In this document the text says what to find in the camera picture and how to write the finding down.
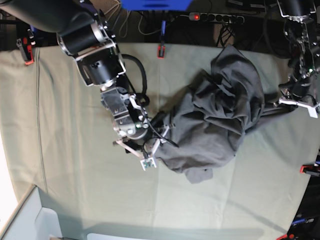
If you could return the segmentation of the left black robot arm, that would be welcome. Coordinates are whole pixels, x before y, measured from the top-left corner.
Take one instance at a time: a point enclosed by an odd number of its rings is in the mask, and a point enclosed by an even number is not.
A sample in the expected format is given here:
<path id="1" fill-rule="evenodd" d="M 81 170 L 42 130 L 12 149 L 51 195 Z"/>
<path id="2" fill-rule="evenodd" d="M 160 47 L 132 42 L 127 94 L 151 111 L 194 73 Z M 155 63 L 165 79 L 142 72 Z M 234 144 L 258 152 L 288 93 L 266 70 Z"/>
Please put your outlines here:
<path id="1" fill-rule="evenodd" d="M 313 0 L 278 0 L 280 14 L 287 20 L 284 31 L 297 48 L 290 59 L 293 69 L 285 87 L 291 100 L 310 94 L 312 78 L 320 72 L 320 42 L 317 34 L 316 5 Z"/>

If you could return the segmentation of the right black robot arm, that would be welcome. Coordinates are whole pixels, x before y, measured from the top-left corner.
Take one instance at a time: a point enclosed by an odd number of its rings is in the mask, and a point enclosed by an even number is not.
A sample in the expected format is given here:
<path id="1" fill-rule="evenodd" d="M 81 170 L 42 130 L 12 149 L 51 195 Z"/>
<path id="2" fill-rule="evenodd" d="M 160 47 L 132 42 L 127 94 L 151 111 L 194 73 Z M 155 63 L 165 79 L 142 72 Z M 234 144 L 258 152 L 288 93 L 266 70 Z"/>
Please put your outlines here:
<path id="1" fill-rule="evenodd" d="M 146 71 L 139 59 L 120 52 L 102 11 L 73 0 L 3 0 L 0 8 L 38 30 L 56 34 L 85 84 L 100 88 L 101 103 L 111 112 L 121 138 L 138 141 L 151 134 Z"/>

